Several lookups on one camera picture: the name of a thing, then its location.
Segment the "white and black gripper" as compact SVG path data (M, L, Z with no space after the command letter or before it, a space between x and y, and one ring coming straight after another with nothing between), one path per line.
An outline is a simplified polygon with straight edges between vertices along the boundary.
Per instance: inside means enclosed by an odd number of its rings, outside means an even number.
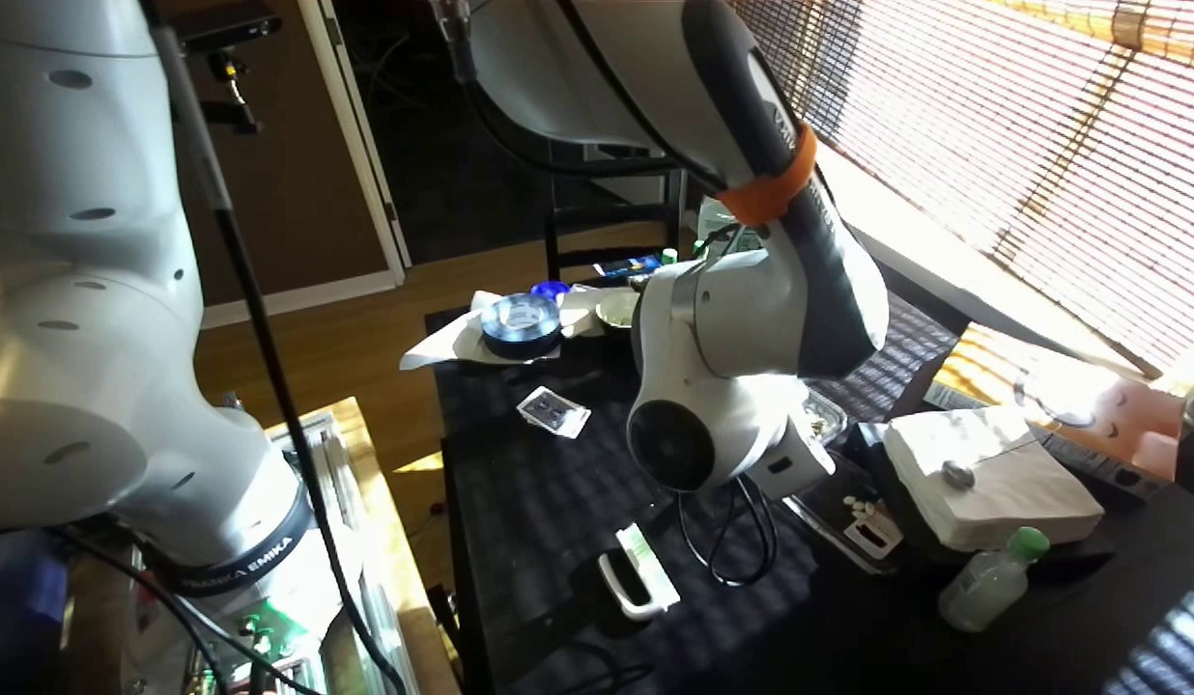
M830 446L845 432L851 417L825 393L805 381L780 381L763 398L774 446L748 468L748 479L769 498L800 495L833 473Z

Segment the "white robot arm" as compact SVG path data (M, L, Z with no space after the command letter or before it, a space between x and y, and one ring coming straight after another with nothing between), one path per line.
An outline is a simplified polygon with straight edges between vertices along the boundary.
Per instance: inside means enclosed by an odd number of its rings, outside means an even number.
M521 132L654 152L756 237L645 284L624 447L662 487L769 460L756 376L843 380L879 352L879 271L726 0L480 0L459 47ZM194 380L174 54L137 0L0 0L0 533L110 514L183 590L221 594L292 558L314 501Z

